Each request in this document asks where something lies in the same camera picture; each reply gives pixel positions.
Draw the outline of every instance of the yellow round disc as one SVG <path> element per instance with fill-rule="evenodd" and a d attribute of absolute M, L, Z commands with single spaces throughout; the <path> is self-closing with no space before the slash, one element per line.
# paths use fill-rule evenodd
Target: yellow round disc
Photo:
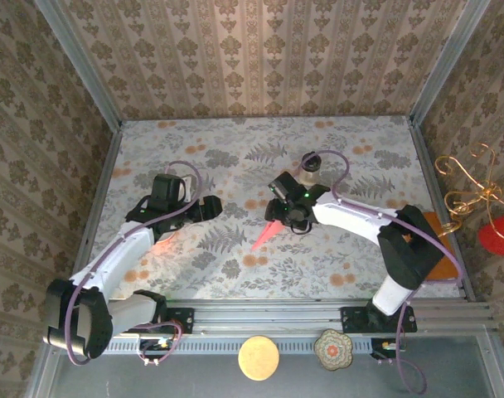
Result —
<path fill-rule="evenodd" d="M 279 363 L 279 352 L 272 340 L 263 336 L 249 338 L 239 350 L 239 367 L 249 379 L 262 381 L 271 377 Z"/>

